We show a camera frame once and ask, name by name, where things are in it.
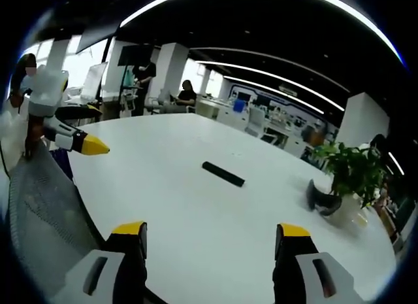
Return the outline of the person's left hand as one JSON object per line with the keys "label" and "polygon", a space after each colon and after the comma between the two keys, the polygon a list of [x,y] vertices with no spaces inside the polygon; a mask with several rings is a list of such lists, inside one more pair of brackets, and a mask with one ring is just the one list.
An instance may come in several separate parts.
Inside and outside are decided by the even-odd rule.
{"label": "person's left hand", "polygon": [[31,114],[28,116],[24,153],[27,160],[32,158],[32,154],[43,136],[43,121],[43,117],[33,116]]}

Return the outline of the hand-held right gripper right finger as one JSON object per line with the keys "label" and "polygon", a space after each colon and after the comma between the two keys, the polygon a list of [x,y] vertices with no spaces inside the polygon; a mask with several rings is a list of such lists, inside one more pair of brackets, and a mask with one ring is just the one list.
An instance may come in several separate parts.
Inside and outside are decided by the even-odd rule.
{"label": "hand-held right gripper right finger", "polygon": [[352,275],[300,226],[277,225],[274,260],[275,303],[364,303]]}

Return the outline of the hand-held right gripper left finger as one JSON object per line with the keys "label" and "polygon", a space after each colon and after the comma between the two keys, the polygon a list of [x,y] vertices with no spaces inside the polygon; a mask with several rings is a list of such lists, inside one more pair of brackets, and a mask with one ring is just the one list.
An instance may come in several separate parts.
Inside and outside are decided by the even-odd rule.
{"label": "hand-held right gripper left finger", "polygon": [[52,303],[143,303],[146,258],[147,223],[122,224],[67,272]]}

